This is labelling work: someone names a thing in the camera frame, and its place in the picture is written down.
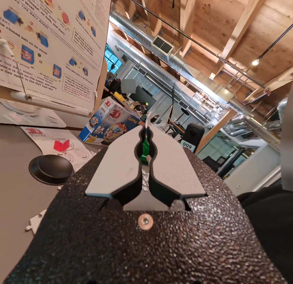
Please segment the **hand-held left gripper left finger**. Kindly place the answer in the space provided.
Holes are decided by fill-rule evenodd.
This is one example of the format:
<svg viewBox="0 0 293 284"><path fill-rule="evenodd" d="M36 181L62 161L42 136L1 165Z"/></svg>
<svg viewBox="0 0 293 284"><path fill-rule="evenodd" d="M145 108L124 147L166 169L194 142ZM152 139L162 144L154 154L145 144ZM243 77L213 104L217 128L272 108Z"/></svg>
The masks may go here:
<svg viewBox="0 0 293 284"><path fill-rule="evenodd" d="M112 142L102 155L85 194L119 201L134 200L142 190L140 156L145 127L137 126Z"/></svg>

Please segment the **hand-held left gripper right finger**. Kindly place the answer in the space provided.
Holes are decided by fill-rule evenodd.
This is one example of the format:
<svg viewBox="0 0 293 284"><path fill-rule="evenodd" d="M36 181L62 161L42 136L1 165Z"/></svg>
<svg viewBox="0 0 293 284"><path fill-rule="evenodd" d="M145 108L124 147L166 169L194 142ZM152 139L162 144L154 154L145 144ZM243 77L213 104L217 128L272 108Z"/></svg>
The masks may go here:
<svg viewBox="0 0 293 284"><path fill-rule="evenodd" d="M206 196L184 148L155 126L148 126L149 190L170 207L176 200Z"/></svg>

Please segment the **scatter of white puzzle pieces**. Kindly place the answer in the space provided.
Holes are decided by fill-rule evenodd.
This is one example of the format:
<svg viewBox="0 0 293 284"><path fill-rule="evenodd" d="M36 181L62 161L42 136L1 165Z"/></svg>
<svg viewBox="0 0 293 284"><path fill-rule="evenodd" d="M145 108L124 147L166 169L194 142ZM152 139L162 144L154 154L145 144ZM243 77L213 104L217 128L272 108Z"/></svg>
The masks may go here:
<svg viewBox="0 0 293 284"><path fill-rule="evenodd" d="M114 208L114 206L116 207L120 207L120 206L123 206L122 204L121 204L121 200L114 200L114 199L112 199L113 201L115 201L115 203L113 202L108 202L108 206L107 206L107 208L109 208L109 209L113 209ZM35 235L36 234L36 232L37 232L37 230L38 230L38 227L39 227L39 225L40 225L40 223L41 223L41 220L43 219L43 216L45 215L45 213L46 213L46 210L43 210L42 212L40 212L39 213L39 215L36 215L36 216L34 216L33 218L31 218L30 220L29 220L29 222L30 222L30 225L28 225L27 227L26 227L26 231L29 231L29 230L31 230L32 232L33 232L33 234Z"/></svg>

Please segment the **blue puzzle box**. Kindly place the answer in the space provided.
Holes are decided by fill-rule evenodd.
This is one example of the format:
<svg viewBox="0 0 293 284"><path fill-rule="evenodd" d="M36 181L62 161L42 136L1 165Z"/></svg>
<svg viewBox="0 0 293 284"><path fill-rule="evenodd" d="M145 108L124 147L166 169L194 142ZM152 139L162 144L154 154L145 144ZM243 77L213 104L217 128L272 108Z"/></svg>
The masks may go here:
<svg viewBox="0 0 293 284"><path fill-rule="evenodd" d="M83 143L108 146L137 127L140 121L130 110L107 97L80 132L79 138Z"/></svg>

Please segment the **green plastic bin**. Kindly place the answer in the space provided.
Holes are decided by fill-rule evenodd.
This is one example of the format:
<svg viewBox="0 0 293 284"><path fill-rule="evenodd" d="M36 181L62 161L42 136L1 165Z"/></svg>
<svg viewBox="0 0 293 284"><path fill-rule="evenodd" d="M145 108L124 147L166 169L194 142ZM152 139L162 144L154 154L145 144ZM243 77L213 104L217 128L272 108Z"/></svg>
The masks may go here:
<svg viewBox="0 0 293 284"><path fill-rule="evenodd" d="M147 160L148 155L149 155L149 143L147 141L147 138L145 138L142 144L142 155L140 157L141 161L144 163L148 163L148 160Z"/></svg>

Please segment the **red plastic clip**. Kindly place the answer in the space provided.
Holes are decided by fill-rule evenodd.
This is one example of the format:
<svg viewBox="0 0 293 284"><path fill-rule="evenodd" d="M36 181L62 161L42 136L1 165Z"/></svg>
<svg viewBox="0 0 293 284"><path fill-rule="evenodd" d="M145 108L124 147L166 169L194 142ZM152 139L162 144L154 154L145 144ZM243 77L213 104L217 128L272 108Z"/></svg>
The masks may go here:
<svg viewBox="0 0 293 284"><path fill-rule="evenodd" d="M59 140L54 141L53 149L59 152L63 152L67 150L70 146L70 140L65 140L64 142L61 142Z"/></svg>

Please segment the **black round stand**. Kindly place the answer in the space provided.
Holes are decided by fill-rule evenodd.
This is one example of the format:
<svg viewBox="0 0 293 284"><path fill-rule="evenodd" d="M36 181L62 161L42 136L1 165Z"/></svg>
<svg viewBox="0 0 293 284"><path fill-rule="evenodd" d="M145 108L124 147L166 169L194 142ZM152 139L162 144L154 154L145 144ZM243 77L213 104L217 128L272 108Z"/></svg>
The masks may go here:
<svg viewBox="0 0 293 284"><path fill-rule="evenodd" d="M41 155L31 160L28 171L37 181L62 186L75 173L72 164L58 155Z"/></svg>

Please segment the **white folded leaflet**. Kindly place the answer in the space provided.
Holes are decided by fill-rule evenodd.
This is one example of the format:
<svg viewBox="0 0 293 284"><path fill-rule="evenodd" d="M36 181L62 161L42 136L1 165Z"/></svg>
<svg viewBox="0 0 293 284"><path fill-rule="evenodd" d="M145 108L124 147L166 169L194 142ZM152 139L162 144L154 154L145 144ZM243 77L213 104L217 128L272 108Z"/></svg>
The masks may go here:
<svg viewBox="0 0 293 284"><path fill-rule="evenodd" d="M43 155L54 154L67 159L77 172L97 152L86 149L85 145L69 130L34 128L21 126L21 129L40 148ZM57 143L65 143L69 140L69 146L65 150L57 150Z"/></svg>

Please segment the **white rounded board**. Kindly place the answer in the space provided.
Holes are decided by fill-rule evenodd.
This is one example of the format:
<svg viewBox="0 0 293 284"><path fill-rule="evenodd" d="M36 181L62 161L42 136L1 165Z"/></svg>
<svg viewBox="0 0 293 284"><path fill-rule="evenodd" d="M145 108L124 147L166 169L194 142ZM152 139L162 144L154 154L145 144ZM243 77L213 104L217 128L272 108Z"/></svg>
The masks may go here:
<svg viewBox="0 0 293 284"><path fill-rule="evenodd" d="M0 99L0 123L20 126L65 128L65 122L51 109Z"/></svg>

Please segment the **person's black hoodie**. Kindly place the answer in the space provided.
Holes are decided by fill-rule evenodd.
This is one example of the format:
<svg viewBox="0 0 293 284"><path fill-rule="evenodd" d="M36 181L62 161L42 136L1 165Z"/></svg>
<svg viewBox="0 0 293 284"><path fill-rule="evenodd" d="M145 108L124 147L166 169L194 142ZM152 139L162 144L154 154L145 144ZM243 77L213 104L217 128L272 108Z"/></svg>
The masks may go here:
<svg viewBox="0 0 293 284"><path fill-rule="evenodd" d="M293 283L293 192L282 184L237 196L267 256Z"/></svg>

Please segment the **wooden post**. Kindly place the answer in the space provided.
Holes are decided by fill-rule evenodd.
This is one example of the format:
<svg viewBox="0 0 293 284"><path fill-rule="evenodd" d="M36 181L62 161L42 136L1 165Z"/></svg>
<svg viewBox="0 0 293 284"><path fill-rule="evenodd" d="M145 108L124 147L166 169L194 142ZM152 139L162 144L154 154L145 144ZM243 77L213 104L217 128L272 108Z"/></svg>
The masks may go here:
<svg viewBox="0 0 293 284"><path fill-rule="evenodd" d="M234 116L237 112L230 109L201 139L195 154L197 154L215 135L216 133Z"/></svg>

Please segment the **silver ventilation duct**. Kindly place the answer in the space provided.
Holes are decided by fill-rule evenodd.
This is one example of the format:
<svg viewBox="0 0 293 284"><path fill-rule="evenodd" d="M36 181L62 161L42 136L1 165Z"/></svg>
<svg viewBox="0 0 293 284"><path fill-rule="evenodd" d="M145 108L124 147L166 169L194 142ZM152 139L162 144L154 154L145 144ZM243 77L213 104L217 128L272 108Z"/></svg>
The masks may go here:
<svg viewBox="0 0 293 284"><path fill-rule="evenodd" d="M140 29L138 25L121 15L116 10L110 11L109 22L113 23L118 29L125 32L134 41L155 54L179 75L188 80L189 83L194 85L195 88L208 95L211 99L223 105L229 103L230 99L225 100L223 97L220 97L206 85L194 78L191 70L192 67L189 66L182 57L175 54L174 46L171 43L167 42L159 35L154 37L153 35L146 33L144 30Z"/></svg>
<svg viewBox="0 0 293 284"><path fill-rule="evenodd" d="M136 63L145 72L155 78L161 85L163 85L168 92L172 93L174 88L175 100L177 103L181 101L187 105L186 110L190 115L198 118L203 124L211 121L212 118L205 113L201 113L198 104L192 98L194 92L177 80L167 71L163 70L158 64L148 58L145 54L135 48L128 41L119 36L114 30L110 30L107 36L108 40L113 40L115 48L123 52L131 61Z"/></svg>

